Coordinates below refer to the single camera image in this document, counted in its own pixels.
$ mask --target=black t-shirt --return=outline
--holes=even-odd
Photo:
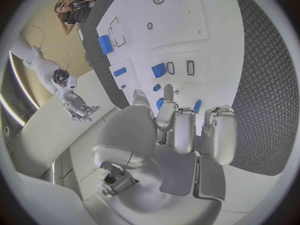
[[[73,11],[68,12],[68,24],[85,23],[92,8],[88,5]]]

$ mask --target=white table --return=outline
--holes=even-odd
[[[97,26],[99,37],[109,35],[116,17],[119,29],[114,24],[113,34],[123,36],[125,44],[114,46],[107,57],[112,73],[126,67],[127,72],[115,81],[120,89],[126,85],[123,92],[130,104],[133,90],[139,88],[157,115],[163,87],[172,84],[179,91],[174,100],[180,107],[193,108],[202,101],[196,115],[198,135],[205,110],[232,105],[244,60],[244,27],[237,0],[164,0],[161,4],[115,0]],[[187,75],[189,60],[195,64],[194,76]],[[174,63],[175,74],[155,78],[151,67],[167,62]],[[155,92],[156,84],[161,89]]]

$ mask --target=blue block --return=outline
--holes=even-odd
[[[112,53],[114,51],[109,36],[103,35],[98,38],[98,41],[99,41],[100,47],[105,55]]]
[[[157,107],[158,111],[161,109],[163,103],[164,103],[164,98],[163,97],[157,100],[156,107]]]
[[[166,74],[167,69],[164,63],[160,63],[152,67],[152,71],[156,79],[161,78],[163,75]]]
[[[198,100],[196,103],[195,103],[195,106],[194,106],[194,110],[195,110],[195,113],[199,113],[199,110],[201,108],[201,104],[202,104],[202,101],[201,100]]]
[[[159,89],[161,89],[161,85],[159,85],[159,84],[156,84],[156,85],[153,87],[153,91],[154,91],[154,92],[157,92]]]
[[[117,70],[117,71],[114,71],[114,72],[113,72],[113,75],[114,75],[115,77],[118,77],[118,76],[120,76],[120,75],[122,75],[122,74],[124,74],[124,73],[126,73],[126,68],[125,68],[125,67],[122,67],[121,69],[119,69],[119,70]]]

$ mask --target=white robot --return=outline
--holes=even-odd
[[[62,69],[56,62],[45,59],[42,51],[31,46],[23,37],[18,36],[10,51],[23,60],[23,64],[35,70],[40,83],[62,101],[64,109],[73,121],[91,122],[89,117],[100,109],[99,106],[87,106],[85,101],[73,90],[77,86],[76,76]]]
[[[98,206],[87,206],[89,211],[106,204],[124,224],[214,223],[226,193],[222,166],[236,151],[234,111],[218,106],[205,112],[195,151],[195,111],[173,98],[167,84],[154,119],[145,94],[136,89],[132,105],[101,129],[92,156],[105,172],[98,179]]]

